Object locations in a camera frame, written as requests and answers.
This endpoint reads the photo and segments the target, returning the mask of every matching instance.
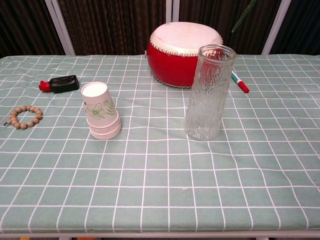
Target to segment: glass vase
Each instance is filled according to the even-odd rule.
[[[219,133],[236,52],[223,45],[199,49],[198,62],[184,120],[185,132],[198,141]]]

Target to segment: red drum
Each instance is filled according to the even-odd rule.
[[[181,21],[163,24],[154,30],[147,45],[149,67],[162,83],[191,87],[199,48],[208,44],[223,44],[220,34],[209,26]]]

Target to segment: drumhead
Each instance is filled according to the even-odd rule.
[[[150,43],[161,52],[197,56],[199,48],[208,44],[223,44],[213,28],[194,22],[175,21],[159,26],[150,36]]]

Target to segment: bead bracelet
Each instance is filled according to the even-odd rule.
[[[18,114],[25,111],[31,111],[35,113],[35,118],[32,121],[28,121],[27,123],[20,123],[18,120]],[[43,113],[40,108],[34,106],[20,106],[15,110],[10,112],[10,120],[6,122],[6,124],[12,124],[16,129],[27,129],[28,127],[32,127],[33,125],[39,123],[39,121],[43,118]]]

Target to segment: curtain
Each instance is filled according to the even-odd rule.
[[[166,0],[59,0],[76,55],[140,55]]]
[[[320,55],[319,16],[319,0],[292,0],[270,52]]]
[[[179,21],[214,28],[237,54],[261,54],[281,0],[258,0],[234,33],[250,0],[180,0]]]
[[[64,55],[44,0],[0,1],[0,58]]]

